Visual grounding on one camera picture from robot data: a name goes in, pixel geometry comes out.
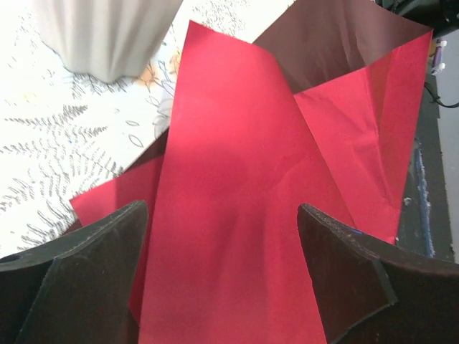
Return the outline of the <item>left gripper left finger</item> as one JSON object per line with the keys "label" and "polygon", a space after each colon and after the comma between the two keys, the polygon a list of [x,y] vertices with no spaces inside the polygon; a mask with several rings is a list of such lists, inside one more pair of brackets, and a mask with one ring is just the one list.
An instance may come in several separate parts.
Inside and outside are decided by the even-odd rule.
{"label": "left gripper left finger", "polygon": [[146,203],[134,201],[1,258],[1,342],[117,343],[147,220]]}

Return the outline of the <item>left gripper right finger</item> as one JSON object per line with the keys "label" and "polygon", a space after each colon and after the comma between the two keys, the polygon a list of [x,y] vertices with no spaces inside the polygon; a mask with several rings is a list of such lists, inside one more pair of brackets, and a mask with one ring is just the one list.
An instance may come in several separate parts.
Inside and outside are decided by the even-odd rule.
{"label": "left gripper right finger", "polygon": [[458,265],[298,209],[327,343],[457,343]]}

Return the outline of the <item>dark red wrapping paper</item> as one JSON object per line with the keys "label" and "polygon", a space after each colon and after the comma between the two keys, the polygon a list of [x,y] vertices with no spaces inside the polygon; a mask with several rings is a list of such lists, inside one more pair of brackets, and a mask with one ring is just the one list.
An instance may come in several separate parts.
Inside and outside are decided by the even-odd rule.
{"label": "dark red wrapping paper", "polygon": [[430,41],[371,1],[296,1],[253,43],[188,25],[165,153],[72,201],[148,204],[138,343],[325,342],[298,207],[394,241]]}

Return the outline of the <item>white ribbed vase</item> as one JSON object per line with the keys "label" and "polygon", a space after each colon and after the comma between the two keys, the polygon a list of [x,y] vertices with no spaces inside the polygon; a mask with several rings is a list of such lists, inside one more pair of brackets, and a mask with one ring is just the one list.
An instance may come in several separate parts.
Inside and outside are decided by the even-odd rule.
{"label": "white ribbed vase", "polygon": [[71,72],[105,83],[139,76],[166,37],[181,1],[39,0],[42,41]]}

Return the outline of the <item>floral table mat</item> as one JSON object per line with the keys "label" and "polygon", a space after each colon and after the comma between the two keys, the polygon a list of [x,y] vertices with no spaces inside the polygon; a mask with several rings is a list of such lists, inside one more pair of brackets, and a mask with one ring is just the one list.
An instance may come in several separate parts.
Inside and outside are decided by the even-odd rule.
{"label": "floral table mat", "polygon": [[67,71],[30,1],[1,3],[1,255],[56,239],[70,200],[127,170],[168,128],[189,21],[254,41],[289,1],[185,1],[144,72],[105,84]]}

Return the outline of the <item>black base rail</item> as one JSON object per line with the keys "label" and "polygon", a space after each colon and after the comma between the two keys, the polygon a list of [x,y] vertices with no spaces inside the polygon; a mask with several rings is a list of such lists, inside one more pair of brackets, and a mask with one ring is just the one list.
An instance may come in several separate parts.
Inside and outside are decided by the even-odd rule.
{"label": "black base rail", "polygon": [[454,262],[438,120],[440,106],[423,90],[396,245],[407,251]]}

